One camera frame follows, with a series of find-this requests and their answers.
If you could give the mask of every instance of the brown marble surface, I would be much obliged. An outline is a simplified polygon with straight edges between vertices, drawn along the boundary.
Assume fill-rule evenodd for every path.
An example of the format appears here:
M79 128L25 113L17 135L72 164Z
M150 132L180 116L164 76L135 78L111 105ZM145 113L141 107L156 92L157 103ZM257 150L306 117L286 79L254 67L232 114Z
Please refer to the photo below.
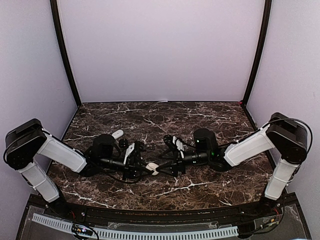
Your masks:
M193 132L198 128L213 130L219 144L241 139L253 131L235 102L86 103L73 119L64 141L85 151L94 137L122 129L130 142L145 143L142 157L153 162L167 149L162 140L164 135L175 135L192 143ZM177 178L159 174L132 185L103 174L82 177L56 162L48 171L68 202L150 211L206 209L258 201L271 174L271 165L264 154L228 172L214 172L208 166L187 166L186 174Z

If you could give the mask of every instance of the lavender wall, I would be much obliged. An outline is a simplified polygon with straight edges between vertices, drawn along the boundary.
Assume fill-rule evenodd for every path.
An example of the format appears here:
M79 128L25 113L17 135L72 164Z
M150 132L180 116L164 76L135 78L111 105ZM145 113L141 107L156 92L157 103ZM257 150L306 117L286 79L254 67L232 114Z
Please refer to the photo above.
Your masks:
M61 137L76 111L53 25L50 1L0 1L0 153L5 136L38 118ZM47 159L41 159L43 167ZM31 188L0 159L0 239L16 238Z
M83 102L240 101L264 0L59 1Z
M320 239L320 1L274 1L248 109L261 126L274 112L308 123L313 148L288 190L296 192L313 239Z

